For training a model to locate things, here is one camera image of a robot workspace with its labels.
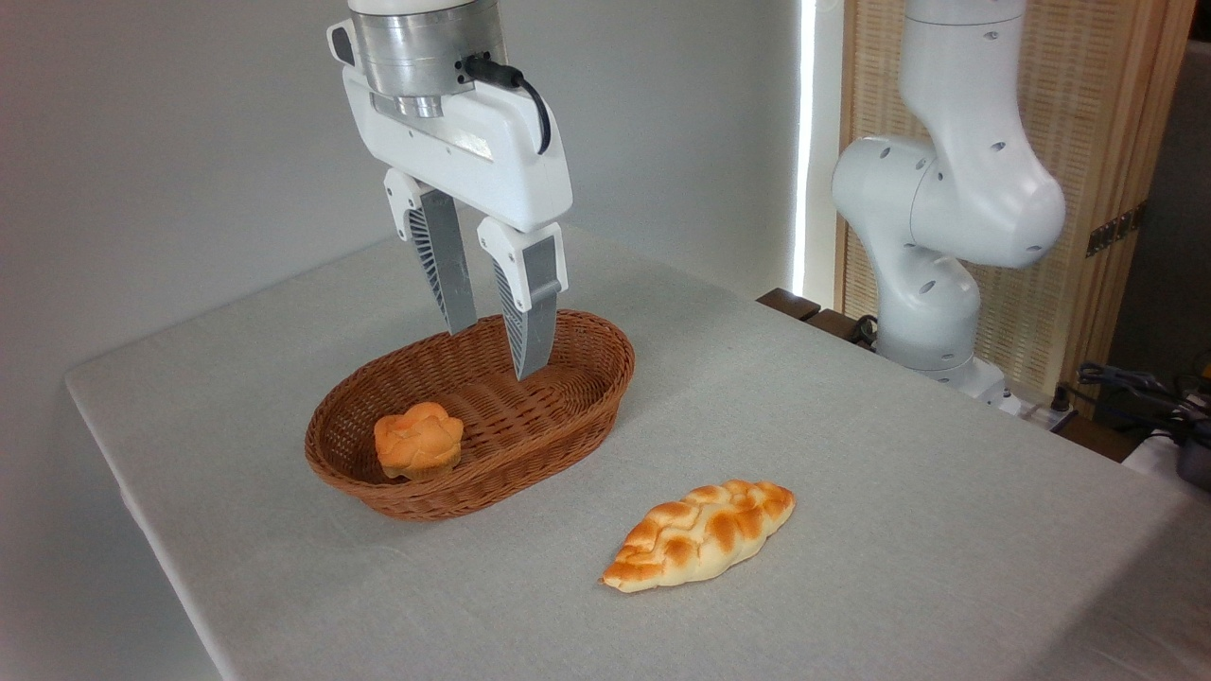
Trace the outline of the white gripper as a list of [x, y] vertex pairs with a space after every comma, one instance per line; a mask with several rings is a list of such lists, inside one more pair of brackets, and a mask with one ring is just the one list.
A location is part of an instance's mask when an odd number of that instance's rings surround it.
[[342, 80], [360, 138], [394, 167], [381, 182], [394, 224], [415, 248], [449, 334], [480, 321], [453, 198], [493, 217], [481, 221], [480, 244], [497, 271], [515, 372], [520, 380], [535, 374], [549, 365], [557, 296], [568, 288], [561, 227], [545, 227], [572, 208], [557, 126], [539, 154], [536, 108], [526, 95], [477, 82], [442, 96], [441, 116], [420, 119], [377, 95], [358, 69], [345, 68]]

